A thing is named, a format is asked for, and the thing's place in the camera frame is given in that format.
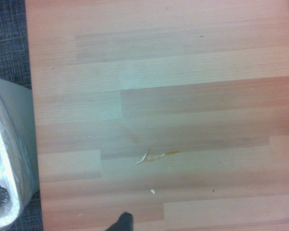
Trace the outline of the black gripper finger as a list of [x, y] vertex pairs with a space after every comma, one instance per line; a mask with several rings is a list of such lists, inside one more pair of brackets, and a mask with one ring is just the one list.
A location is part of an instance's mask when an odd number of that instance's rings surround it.
[[124, 212], [106, 231], [133, 231], [133, 224], [133, 215], [129, 212]]

